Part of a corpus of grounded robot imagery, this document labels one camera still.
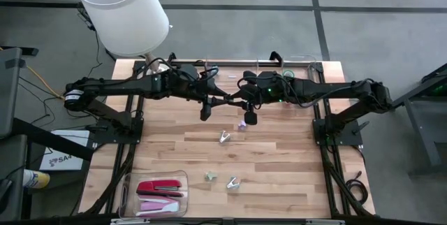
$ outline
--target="lamp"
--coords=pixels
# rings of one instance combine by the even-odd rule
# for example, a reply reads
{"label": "lamp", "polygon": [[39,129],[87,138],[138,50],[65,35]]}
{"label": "lamp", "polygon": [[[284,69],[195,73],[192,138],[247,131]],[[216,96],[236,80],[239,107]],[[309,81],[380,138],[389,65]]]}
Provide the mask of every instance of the lamp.
{"label": "lamp", "polygon": [[169,31],[159,0],[81,0],[104,47],[124,57],[145,55],[158,47]]}

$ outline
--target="wooden tabletop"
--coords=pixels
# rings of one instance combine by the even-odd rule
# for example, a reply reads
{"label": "wooden tabletop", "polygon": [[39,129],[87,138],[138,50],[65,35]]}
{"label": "wooden tabletop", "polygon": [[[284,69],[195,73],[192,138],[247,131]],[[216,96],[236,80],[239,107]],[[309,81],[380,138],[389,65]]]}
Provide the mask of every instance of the wooden tabletop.
{"label": "wooden tabletop", "polygon": [[[112,78],[129,77],[134,61],[118,59]],[[340,62],[325,61],[323,68],[326,82],[344,82]],[[307,78],[304,69],[290,69],[296,77]],[[245,70],[220,67],[217,86],[228,93],[236,92],[236,82]],[[122,111],[126,96],[110,96],[107,104]],[[330,105],[338,113],[349,107],[349,101],[331,99]],[[206,122],[200,120],[200,109],[201,104],[173,97],[145,100],[145,127],[133,162],[134,173],[175,170],[187,173],[189,206],[185,217],[330,217],[321,154],[311,126],[313,108],[301,109],[287,103],[262,105],[256,111],[258,124],[248,126],[245,132],[237,130],[243,120],[242,109],[213,108]],[[220,144],[223,130],[230,133],[231,141]],[[93,155],[80,212],[90,208],[108,185],[116,150],[116,145],[105,145]],[[346,180],[361,170],[359,180],[369,191],[365,165],[358,151],[340,147],[339,152]],[[205,180],[208,171],[218,175],[213,182]],[[231,176],[240,180],[239,189],[226,188]],[[333,184],[337,207],[342,210],[339,189]],[[364,206],[374,213],[371,195]]]}

